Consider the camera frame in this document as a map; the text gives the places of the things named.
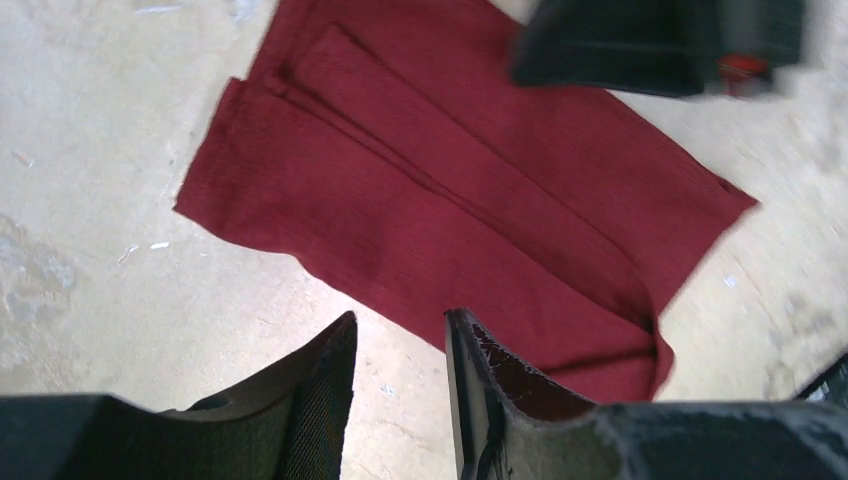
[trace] towel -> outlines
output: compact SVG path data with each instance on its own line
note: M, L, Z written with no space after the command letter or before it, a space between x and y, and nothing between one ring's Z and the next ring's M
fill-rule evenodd
M662 309L755 204L609 93L524 90L483 0L288 0L176 210L444 348L469 307L599 402L652 398Z

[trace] concrete floor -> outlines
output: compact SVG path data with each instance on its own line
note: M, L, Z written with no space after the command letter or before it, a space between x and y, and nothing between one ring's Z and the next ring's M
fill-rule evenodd
M664 315L678 361L661 399L785 398L848 345L848 2L811 1L819 65L784 75L790 96L625 97L763 203ZM530 8L499 3L518 18ZM151 8L166 5L179 8ZM442 354L294 259L225 244L170 210L272 9L0 6L0 393L107 391L185 408L352 309L343 478L451 478Z

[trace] scuff mark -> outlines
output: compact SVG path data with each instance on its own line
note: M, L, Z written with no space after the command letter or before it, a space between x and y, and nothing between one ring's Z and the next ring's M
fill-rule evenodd
M118 261L115 262L115 266L120 267L124 262L127 261L128 258L130 258L130 255L132 255L132 252L134 252L136 250L138 250L138 245L130 245L129 247L124 249L124 254L121 255L120 258L118 258Z
M0 384L56 351L50 332L81 274L53 246L0 215Z
M234 0L233 22L240 26L256 14L262 0Z
M18 163L25 166L26 168L32 168L32 166L35 165L35 162L31 158L27 157L26 155L17 150L12 150L12 156L15 157Z
M144 15L150 13L171 13L183 8L182 4L169 3L163 0L135 0L133 9L135 13Z

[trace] fabric fold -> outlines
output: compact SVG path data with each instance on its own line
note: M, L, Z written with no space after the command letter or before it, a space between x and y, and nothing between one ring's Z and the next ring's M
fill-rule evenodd
M444 348L469 307L600 402L667 377L663 308L755 201L608 92L518 89L485 0L287 0L175 209Z
M433 345L444 348L442 312L466 305L563 385L605 402L650 396L652 333L302 107L237 81L225 97L240 102L227 118L229 136L199 150L178 212L226 241L294 255ZM672 355L661 350L665 371Z

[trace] maroon fabric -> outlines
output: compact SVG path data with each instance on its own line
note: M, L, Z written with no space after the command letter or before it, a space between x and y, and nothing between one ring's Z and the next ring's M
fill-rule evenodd
M470 307L602 401L650 399L656 327L754 201L607 92L520 90L483 0L286 0L176 209L444 347Z

